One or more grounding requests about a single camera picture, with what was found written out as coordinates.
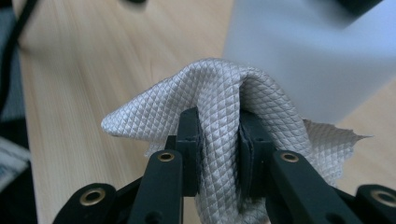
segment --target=gray textured fabric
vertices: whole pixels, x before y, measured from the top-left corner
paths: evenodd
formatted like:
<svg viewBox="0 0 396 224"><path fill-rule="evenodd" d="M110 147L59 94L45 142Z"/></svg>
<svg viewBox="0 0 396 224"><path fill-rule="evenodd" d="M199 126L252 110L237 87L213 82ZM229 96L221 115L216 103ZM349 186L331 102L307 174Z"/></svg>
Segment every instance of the gray textured fabric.
<svg viewBox="0 0 396 224"><path fill-rule="evenodd" d="M337 133L333 126L322 130L312 148L304 121L270 77L259 69L220 59L190 64L107 115L102 128L116 136L150 141L150 154L163 149L166 137L177 132L179 114L194 106L205 135L202 185L196 196L203 223L262 223L267 219L264 199L242 201L235 187L241 108L260 117L277 149L303 154L331 184L341 174L342 161L351 155L350 147L338 147L336 141L331 148L320 143L329 128ZM307 124L311 131L317 127ZM353 146L359 137L346 132L351 134L347 140Z"/></svg>

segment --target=black plastic part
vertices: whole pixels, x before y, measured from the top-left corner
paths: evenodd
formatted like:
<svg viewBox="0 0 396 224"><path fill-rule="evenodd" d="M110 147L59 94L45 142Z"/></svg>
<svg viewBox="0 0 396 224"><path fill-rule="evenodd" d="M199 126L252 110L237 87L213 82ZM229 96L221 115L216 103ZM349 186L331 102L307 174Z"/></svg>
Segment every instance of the black plastic part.
<svg viewBox="0 0 396 224"><path fill-rule="evenodd" d="M100 202L92 205L83 205L80 201L84 198L84 193L92 191L93 199L98 197L93 190L101 189L105 197ZM112 207L116 200L116 190L108 184L90 184L79 189L67 201L58 216L55 218L55 224L70 223L115 223L117 215L113 213ZM90 195L87 195L88 201L93 201Z"/></svg>
<svg viewBox="0 0 396 224"><path fill-rule="evenodd" d="M343 202L353 211L353 212L355 212L355 197L354 196L352 196L352 195L350 195L350 194L348 194L348 193L345 193L345 192L343 192L343 191L341 191L340 189L337 189L337 188L332 188L334 191L335 191L335 193L337 193L337 195L338 195L338 197L340 197L340 199L342 199L343 200Z"/></svg>
<svg viewBox="0 0 396 224"><path fill-rule="evenodd" d="M261 120L247 111L241 111L238 147L242 197L264 197L269 160L276 148Z"/></svg>
<svg viewBox="0 0 396 224"><path fill-rule="evenodd" d="M128 220L141 181L142 177L136 179L136 181L128 184L122 189L117 190L117 198L113 205L113 210L118 214L116 223L126 223Z"/></svg>
<svg viewBox="0 0 396 224"><path fill-rule="evenodd" d="M183 196L194 197L201 180L202 130L197 107L180 114L176 150L183 156Z"/></svg>
<svg viewBox="0 0 396 224"><path fill-rule="evenodd" d="M182 157L174 150L154 153L140 183L128 223L182 223Z"/></svg>
<svg viewBox="0 0 396 224"><path fill-rule="evenodd" d="M290 210L280 194L268 195L265 198L265 208L271 224L290 224L293 223Z"/></svg>
<svg viewBox="0 0 396 224"><path fill-rule="evenodd" d="M175 135L169 135L168 138L166 138L165 149L176 150L176 136Z"/></svg>
<svg viewBox="0 0 396 224"><path fill-rule="evenodd" d="M379 185L363 185L355 198L356 213L364 223L396 223L396 191Z"/></svg>
<svg viewBox="0 0 396 224"><path fill-rule="evenodd" d="M337 0L337 2L354 17L363 15L381 1L382 0Z"/></svg>
<svg viewBox="0 0 396 224"><path fill-rule="evenodd" d="M361 223L302 155L276 151L271 173L293 223Z"/></svg>

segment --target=diamond pattern fabric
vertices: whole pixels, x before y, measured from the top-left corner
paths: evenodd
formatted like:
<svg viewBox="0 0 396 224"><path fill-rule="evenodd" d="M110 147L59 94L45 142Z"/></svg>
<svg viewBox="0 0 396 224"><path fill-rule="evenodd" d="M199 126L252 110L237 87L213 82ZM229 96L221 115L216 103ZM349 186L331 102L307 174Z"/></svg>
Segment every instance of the diamond pattern fabric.
<svg viewBox="0 0 396 224"><path fill-rule="evenodd" d="M112 135L149 141L149 155L177 133L180 113L195 106L205 135L202 183L195 198L203 223L267 219L264 199L242 201L238 196L235 147L240 109L258 115L277 149L304 155L329 184L341 175L344 160L362 139L332 125L304 122L263 71L222 59L188 65L107 115L102 128Z"/></svg>

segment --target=black object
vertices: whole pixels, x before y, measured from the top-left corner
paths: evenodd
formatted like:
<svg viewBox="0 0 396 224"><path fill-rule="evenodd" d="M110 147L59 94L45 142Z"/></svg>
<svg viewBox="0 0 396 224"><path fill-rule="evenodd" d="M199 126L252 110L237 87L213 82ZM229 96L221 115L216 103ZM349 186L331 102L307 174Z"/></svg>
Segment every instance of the black object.
<svg viewBox="0 0 396 224"><path fill-rule="evenodd" d="M124 1L134 3L134 4L143 4L143 3L147 2L147 0L124 0Z"/></svg>
<svg viewBox="0 0 396 224"><path fill-rule="evenodd" d="M25 119L0 122L0 136L29 148ZM0 223L37 223L30 165L0 193Z"/></svg>
<svg viewBox="0 0 396 224"><path fill-rule="evenodd" d="M35 9L35 5L37 0L27 0L26 4L23 8L22 14L20 18L15 23L12 28L11 34L9 35L6 46L3 51L3 58L0 63L0 118L2 116L4 107L6 106L8 93L9 93L9 82L10 82L10 69L11 69L11 60L12 54L14 53L14 49L18 44L18 38L20 37L23 27L26 22L29 21L30 15Z"/></svg>
<svg viewBox="0 0 396 224"><path fill-rule="evenodd" d="M381 1L382 0L337 0L337 2L354 17L363 15Z"/></svg>
<svg viewBox="0 0 396 224"><path fill-rule="evenodd" d="M201 141L197 110L189 109L142 178L117 192L106 184L78 190L54 223L182 223L182 196L198 193ZM353 197L333 189L302 155L276 150L254 114L241 112L238 141L242 196L265 197L271 223L396 223L395 190L367 185Z"/></svg>
<svg viewBox="0 0 396 224"><path fill-rule="evenodd" d="M1 0L0 8L3 8L3 7L12 7L12 0Z"/></svg>

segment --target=wooden tabletop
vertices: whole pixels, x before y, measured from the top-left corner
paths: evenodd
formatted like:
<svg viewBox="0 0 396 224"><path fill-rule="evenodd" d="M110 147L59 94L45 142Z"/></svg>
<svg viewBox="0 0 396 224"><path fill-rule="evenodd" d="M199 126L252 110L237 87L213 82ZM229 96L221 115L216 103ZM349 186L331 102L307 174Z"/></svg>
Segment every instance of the wooden tabletop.
<svg viewBox="0 0 396 224"><path fill-rule="evenodd" d="M16 11L24 1L14 0ZM144 173L148 145L102 132L102 118L185 65L220 57L232 1L41 0L21 39L37 214L51 223L94 182L117 189ZM339 124L372 134L346 163L341 189L396 189L396 82ZM192 199L185 223L199 223Z"/></svg>

